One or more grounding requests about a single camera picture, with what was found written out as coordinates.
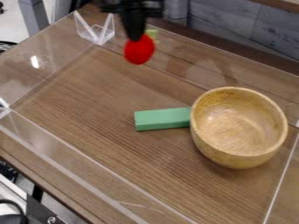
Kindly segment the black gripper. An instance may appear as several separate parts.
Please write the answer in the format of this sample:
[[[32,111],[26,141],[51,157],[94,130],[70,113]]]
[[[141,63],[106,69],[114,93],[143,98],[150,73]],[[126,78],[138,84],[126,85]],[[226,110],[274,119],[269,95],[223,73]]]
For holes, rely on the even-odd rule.
[[[165,0],[104,0],[99,6],[103,12],[120,13],[126,34],[133,41],[138,41],[146,32],[146,13],[163,14]]]

